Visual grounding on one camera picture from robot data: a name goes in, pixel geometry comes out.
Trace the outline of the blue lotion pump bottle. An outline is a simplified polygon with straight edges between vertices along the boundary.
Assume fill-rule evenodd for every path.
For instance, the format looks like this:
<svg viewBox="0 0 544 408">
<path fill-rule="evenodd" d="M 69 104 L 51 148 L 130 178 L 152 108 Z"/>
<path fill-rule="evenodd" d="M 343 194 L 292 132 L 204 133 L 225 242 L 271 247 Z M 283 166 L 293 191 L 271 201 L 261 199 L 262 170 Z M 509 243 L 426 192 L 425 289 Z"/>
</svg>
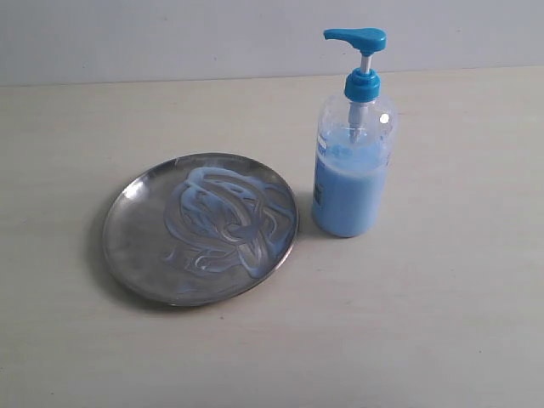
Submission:
<svg viewBox="0 0 544 408">
<path fill-rule="evenodd" d="M 328 29 L 324 37 L 346 42 L 361 55 L 343 92 L 329 97 L 320 109 L 315 151 L 314 221 L 325 232 L 348 238 L 375 223 L 398 115 L 371 68 L 373 54 L 386 47 L 386 33 L 377 28 Z"/>
</svg>

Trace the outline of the round stainless steel plate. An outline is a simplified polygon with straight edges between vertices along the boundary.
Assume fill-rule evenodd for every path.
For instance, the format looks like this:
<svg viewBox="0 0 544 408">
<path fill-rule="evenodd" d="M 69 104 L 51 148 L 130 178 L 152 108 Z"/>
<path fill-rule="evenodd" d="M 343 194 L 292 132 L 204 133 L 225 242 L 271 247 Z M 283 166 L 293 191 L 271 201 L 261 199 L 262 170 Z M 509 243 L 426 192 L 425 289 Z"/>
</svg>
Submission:
<svg viewBox="0 0 544 408">
<path fill-rule="evenodd" d="M 297 238 L 288 183 L 245 156 L 199 153 L 129 183 L 105 216 L 101 246 L 112 277 L 145 300 L 199 307 L 271 276 Z"/>
</svg>

